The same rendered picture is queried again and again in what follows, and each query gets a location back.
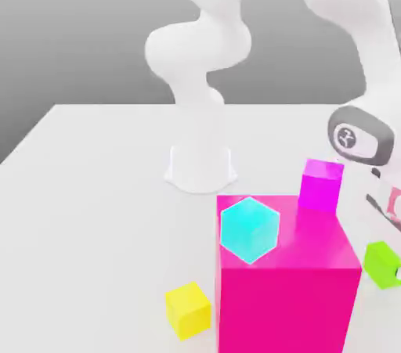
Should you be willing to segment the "small green cube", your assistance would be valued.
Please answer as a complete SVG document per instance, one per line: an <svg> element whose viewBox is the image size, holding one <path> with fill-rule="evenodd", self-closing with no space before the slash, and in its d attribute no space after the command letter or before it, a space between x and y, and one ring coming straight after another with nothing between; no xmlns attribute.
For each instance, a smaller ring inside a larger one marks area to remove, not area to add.
<svg viewBox="0 0 401 353"><path fill-rule="evenodd" d="M397 277L401 269L401 258L384 241L367 244L363 268L382 290L401 286L401 279Z"/></svg>

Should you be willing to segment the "small magenta cube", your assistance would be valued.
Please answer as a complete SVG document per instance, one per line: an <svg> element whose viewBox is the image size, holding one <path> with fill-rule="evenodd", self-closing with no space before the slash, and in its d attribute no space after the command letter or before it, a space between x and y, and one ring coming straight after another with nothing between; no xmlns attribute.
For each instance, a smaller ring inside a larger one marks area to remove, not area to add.
<svg viewBox="0 0 401 353"><path fill-rule="evenodd" d="M308 159L302 173L298 206L335 214L344 165L338 162Z"/></svg>

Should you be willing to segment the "small cyan cube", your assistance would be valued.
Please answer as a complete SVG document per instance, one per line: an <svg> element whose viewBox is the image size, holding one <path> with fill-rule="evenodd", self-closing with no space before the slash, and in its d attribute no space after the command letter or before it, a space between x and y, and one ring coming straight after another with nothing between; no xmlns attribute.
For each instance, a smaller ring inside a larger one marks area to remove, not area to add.
<svg viewBox="0 0 401 353"><path fill-rule="evenodd" d="M220 244L248 265L278 243L280 213L253 197L246 197L220 215Z"/></svg>

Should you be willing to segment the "small yellow cube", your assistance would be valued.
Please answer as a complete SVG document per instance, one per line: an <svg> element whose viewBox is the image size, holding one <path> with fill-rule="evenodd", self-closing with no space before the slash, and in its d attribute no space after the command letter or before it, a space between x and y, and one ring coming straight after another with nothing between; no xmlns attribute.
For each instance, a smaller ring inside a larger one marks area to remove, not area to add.
<svg viewBox="0 0 401 353"><path fill-rule="evenodd" d="M164 297L168 322L180 340L211 328L211 302L195 282L170 290Z"/></svg>

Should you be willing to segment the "large pink box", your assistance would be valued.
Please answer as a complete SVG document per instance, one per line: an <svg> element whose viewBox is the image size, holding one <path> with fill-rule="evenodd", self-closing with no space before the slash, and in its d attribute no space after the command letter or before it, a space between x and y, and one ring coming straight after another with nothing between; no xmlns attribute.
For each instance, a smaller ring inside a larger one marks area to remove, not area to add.
<svg viewBox="0 0 401 353"><path fill-rule="evenodd" d="M278 244L252 265L216 246L217 353L342 353L362 269L337 215L255 200L280 213Z"/></svg>

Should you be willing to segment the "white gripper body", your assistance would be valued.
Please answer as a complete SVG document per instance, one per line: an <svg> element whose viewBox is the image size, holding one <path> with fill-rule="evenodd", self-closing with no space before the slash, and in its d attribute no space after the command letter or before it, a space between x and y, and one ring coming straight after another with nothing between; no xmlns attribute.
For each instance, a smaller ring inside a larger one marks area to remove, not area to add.
<svg viewBox="0 0 401 353"><path fill-rule="evenodd" d="M358 186L341 187L338 217L352 246L365 249L368 243L385 241L392 249L401 249L401 230L367 195Z"/></svg>

